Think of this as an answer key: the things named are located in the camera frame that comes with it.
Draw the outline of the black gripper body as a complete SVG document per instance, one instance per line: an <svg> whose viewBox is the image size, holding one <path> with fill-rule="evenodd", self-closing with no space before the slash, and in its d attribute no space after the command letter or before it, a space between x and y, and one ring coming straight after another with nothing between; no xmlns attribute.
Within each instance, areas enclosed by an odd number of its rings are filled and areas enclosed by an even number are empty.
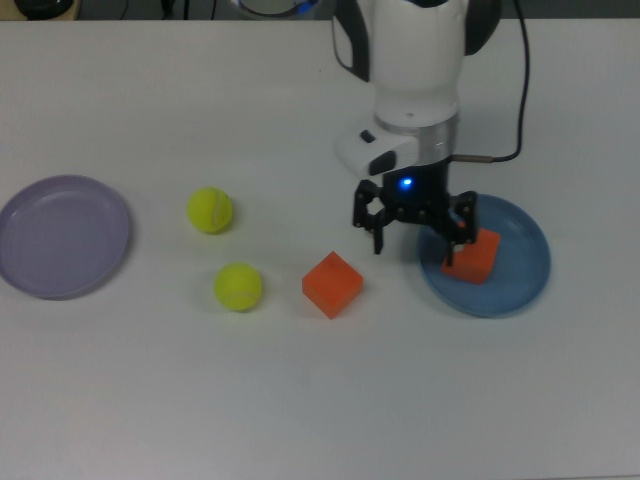
<svg viewBox="0 0 640 480"><path fill-rule="evenodd" d="M449 163L409 166L382 177L382 204L393 220L426 225L449 208Z"/></svg>

